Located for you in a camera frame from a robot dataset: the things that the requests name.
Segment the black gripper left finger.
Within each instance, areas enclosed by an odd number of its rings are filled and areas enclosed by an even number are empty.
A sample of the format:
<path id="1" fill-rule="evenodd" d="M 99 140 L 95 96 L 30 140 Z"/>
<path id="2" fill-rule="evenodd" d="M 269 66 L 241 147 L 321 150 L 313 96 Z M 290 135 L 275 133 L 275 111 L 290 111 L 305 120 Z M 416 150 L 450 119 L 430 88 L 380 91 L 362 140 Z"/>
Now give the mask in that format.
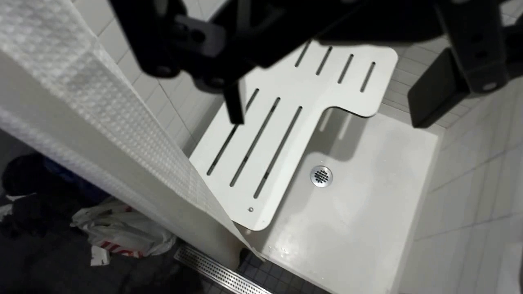
<path id="1" fill-rule="evenodd" d="M 157 78 L 187 71 L 198 89 L 223 94 L 229 120 L 246 122 L 234 42 L 226 27 L 192 17 L 184 0 L 108 0 L 141 70 Z"/>

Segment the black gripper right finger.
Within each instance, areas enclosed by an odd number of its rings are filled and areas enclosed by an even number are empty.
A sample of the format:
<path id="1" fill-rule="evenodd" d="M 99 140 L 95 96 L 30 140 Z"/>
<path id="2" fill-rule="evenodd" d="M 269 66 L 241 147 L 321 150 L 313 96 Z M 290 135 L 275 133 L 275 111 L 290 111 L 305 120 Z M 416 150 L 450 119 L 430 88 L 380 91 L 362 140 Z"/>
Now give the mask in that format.
<path id="1" fill-rule="evenodd" d="M 427 129 L 461 101 L 491 94 L 523 75 L 523 14 L 504 24 L 502 1 L 435 1 L 450 45 L 407 93 L 414 127 Z"/>

